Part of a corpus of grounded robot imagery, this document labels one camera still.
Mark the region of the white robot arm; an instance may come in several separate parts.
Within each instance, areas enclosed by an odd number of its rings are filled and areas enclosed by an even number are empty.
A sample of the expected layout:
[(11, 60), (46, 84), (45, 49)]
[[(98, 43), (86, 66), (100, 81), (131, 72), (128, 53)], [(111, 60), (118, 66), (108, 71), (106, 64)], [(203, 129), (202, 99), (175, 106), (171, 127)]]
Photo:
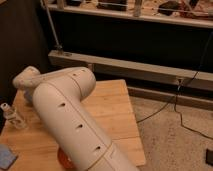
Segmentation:
[(83, 107), (95, 84), (86, 67), (42, 74), (29, 66), (13, 79), (77, 171), (139, 171)]

